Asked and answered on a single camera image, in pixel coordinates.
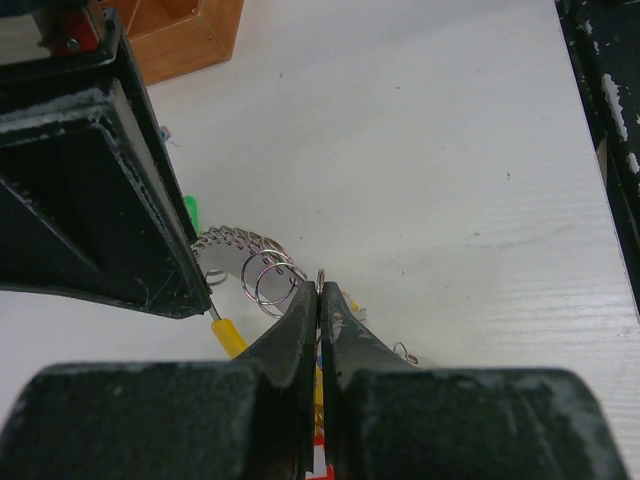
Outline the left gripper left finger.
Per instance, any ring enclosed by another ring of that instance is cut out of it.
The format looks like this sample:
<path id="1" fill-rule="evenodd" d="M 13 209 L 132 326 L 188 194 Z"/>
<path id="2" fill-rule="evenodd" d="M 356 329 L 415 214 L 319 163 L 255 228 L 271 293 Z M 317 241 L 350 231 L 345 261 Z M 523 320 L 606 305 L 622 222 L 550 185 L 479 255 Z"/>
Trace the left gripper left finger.
<path id="1" fill-rule="evenodd" d="M 317 292 L 230 361 L 68 363 L 26 385 L 5 479 L 301 479 L 314 463 Z"/>

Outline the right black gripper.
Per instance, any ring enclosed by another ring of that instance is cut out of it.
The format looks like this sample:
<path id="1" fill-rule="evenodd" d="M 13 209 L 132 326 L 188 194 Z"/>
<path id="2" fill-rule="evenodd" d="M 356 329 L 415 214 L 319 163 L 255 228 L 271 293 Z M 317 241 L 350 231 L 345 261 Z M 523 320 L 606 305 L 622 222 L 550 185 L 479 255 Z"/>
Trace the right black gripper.
<path id="1" fill-rule="evenodd" d="M 97 1 L 3 1 L 1 85 L 109 65 L 123 37 L 119 14 Z"/>

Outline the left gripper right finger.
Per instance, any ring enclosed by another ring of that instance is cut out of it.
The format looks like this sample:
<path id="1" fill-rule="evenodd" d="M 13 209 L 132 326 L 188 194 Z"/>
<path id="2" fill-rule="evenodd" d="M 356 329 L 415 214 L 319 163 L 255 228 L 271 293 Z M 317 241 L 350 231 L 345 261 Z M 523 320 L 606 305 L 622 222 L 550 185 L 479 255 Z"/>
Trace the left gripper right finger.
<path id="1" fill-rule="evenodd" d="M 557 368 L 432 368 L 320 297 L 325 458 L 339 479 L 624 479 L 586 383 Z"/>

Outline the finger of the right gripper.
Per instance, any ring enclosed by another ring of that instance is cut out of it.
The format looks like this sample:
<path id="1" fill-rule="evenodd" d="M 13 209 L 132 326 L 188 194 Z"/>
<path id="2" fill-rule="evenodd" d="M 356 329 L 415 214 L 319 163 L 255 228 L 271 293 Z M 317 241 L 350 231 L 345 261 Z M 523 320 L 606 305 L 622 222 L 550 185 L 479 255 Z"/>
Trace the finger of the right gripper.
<path id="1" fill-rule="evenodd" d="M 208 288 L 115 79 L 1 117 L 1 286 L 183 319 Z"/>

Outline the green tag key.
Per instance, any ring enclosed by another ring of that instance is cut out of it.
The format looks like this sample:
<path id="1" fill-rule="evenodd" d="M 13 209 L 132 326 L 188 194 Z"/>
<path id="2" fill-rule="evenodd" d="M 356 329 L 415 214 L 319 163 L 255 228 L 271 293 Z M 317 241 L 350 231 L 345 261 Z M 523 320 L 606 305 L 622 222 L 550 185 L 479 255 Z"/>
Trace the green tag key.
<path id="1" fill-rule="evenodd" d="M 199 216 L 198 202 L 197 202 L 195 197 L 193 197 L 191 195 L 187 195 L 187 196 L 184 197 L 184 203 L 185 203 L 185 207 L 187 209 L 187 212 L 189 214 L 189 218 L 190 218 L 191 224 L 192 224 L 196 234 L 199 235 L 201 233 L 201 227 L 200 227 L 200 216 Z"/>

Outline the large metal keyring yellow handle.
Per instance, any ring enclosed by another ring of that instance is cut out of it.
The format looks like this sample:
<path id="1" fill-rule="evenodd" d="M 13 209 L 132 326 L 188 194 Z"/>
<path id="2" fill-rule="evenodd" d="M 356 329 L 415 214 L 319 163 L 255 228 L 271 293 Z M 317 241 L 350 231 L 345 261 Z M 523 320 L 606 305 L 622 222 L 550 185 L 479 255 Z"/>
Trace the large metal keyring yellow handle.
<path id="1" fill-rule="evenodd" d="M 280 243 L 253 231 L 211 227 L 199 235 L 192 253 L 208 287 L 234 277 L 246 298 L 276 320 L 288 310 L 298 290 L 310 282 Z"/>

